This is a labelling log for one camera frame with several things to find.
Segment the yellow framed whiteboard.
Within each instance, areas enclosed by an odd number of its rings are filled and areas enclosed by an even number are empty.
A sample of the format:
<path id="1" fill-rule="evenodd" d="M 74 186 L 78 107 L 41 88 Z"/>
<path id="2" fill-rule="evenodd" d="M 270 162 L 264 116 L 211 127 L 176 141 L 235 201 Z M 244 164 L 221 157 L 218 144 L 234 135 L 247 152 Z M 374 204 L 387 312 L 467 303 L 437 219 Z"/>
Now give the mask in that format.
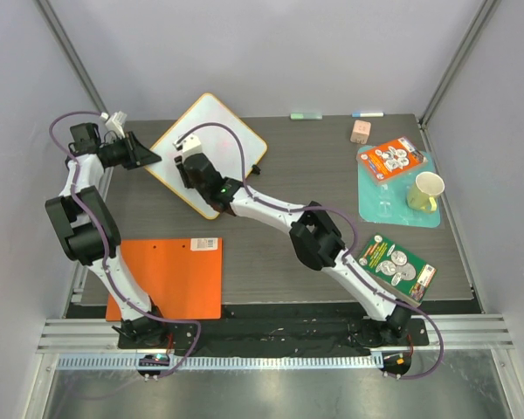
<path id="1" fill-rule="evenodd" d="M 150 147 L 162 160 L 148 165 L 146 170 L 161 184 L 174 192 L 193 210 L 208 220 L 218 213 L 194 190 L 187 189 L 176 168 L 175 142 L 191 128 L 206 122 L 214 127 L 202 127 L 194 132 L 202 143 L 203 152 L 222 176 L 240 180 L 259 164 L 268 146 L 250 127 L 211 93 L 203 94 L 172 126 Z"/>

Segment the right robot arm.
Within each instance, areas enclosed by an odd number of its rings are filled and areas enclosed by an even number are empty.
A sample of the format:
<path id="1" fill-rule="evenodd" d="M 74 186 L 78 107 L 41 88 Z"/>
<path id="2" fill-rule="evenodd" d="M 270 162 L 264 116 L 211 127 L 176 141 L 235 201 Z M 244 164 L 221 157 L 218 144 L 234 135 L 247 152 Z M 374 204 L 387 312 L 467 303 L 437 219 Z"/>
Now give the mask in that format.
<path id="1" fill-rule="evenodd" d="M 215 211 L 249 218 L 286 233 L 299 261 L 341 284 L 377 322 L 381 341 L 395 345 L 404 339 L 412 315 L 410 306 L 381 287 L 350 254 L 330 210 L 317 202 L 307 206 L 285 203 L 223 177 L 203 153 L 177 156 L 175 165 L 184 186 L 195 189 Z"/>

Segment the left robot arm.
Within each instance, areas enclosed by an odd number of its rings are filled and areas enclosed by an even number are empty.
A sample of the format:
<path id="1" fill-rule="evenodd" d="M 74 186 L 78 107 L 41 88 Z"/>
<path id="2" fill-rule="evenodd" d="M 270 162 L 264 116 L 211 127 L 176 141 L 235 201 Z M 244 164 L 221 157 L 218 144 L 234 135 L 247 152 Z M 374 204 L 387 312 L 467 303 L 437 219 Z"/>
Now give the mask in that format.
<path id="1" fill-rule="evenodd" d="M 137 284 L 121 254 L 121 234 L 98 191 L 107 168 L 142 168 L 162 160 L 127 132 L 109 143 L 99 127 L 87 122 L 70 127 L 69 173 L 59 196 L 45 203 L 46 213 L 64 253 L 88 267 L 118 306 L 121 324 L 114 330 L 122 341 L 141 347 L 161 347 L 169 336 L 162 314 Z"/>

